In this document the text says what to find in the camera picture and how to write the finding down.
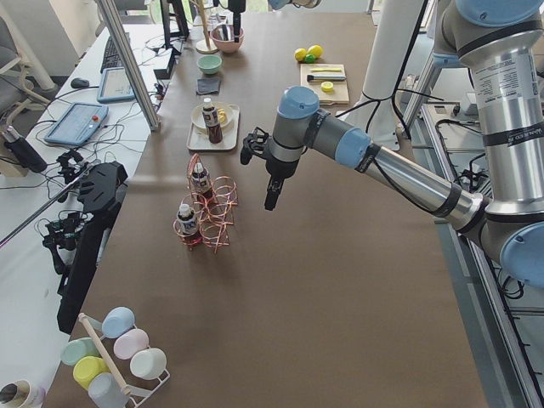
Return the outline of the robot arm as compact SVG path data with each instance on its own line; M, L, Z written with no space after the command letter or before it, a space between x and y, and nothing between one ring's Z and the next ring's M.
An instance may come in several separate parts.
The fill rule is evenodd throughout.
M286 5L293 5L297 8L313 9L321 3L321 0L269 0L268 4L273 10L279 10ZM220 6L228 9L233 14L233 39L235 43L240 41L241 37L241 14L246 11L246 0L229 0L222 4L219 0L213 0L214 7Z
M543 113L532 48L543 32L537 1L443 1L434 46L472 74L491 196L465 191L320 108L306 87L288 88L271 133L243 141L241 163L262 158L275 208L305 149L366 173L447 220L518 281L543 284Z

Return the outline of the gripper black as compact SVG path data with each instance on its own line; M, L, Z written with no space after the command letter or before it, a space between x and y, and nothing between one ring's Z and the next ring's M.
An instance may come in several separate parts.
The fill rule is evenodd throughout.
M264 208L273 211L280 197L283 181L289 179L299 162L299 148L285 147L260 127L243 139L240 162L247 165L253 157L263 159L270 175Z
M241 13L246 11L246 0L213 0L214 7L228 9L233 13L233 40L235 43L240 41L241 37Z

